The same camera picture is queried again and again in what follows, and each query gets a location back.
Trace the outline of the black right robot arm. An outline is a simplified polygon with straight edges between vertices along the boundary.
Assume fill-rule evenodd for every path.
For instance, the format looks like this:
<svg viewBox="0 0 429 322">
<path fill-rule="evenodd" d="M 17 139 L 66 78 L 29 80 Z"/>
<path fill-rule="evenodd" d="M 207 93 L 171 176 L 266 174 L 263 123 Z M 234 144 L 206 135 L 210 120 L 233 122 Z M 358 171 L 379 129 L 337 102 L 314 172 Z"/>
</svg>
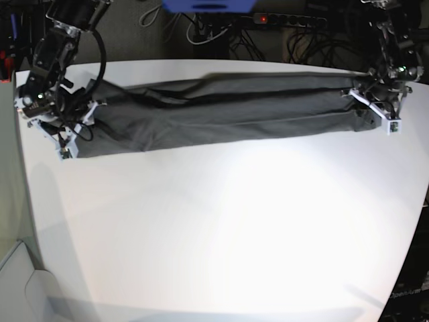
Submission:
<svg viewBox="0 0 429 322">
<path fill-rule="evenodd" d="M 110 4 L 110 1 L 53 1 L 46 14 L 53 26 L 36 46 L 27 80 L 17 90 L 17 112 L 28 126 L 41 131 L 54 144 L 63 160 L 78 156 L 77 140 L 93 140 L 93 114 L 105 104 L 94 98 L 107 67 L 107 51 L 96 27 Z M 78 54 L 83 33 L 94 36 L 101 65 L 90 87 L 71 93 L 74 85 L 66 78 L 66 71 Z"/>
</svg>

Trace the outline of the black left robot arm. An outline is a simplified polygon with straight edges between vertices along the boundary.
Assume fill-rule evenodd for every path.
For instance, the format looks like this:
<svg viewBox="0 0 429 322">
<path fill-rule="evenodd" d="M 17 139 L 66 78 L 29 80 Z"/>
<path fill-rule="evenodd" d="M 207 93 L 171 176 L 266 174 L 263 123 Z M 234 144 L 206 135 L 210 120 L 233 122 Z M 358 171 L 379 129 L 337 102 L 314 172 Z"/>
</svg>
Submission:
<svg viewBox="0 0 429 322">
<path fill-rule="evenodd" d="M 348 95 L 365 105 L 389 133 L 402 125 L 409 84 L 420 80 L 424 67 L 412 36 L 403 1 L 349 1 L 344 27 L 370 59 L 369 70 L 358 76 Z"/>
</svg>

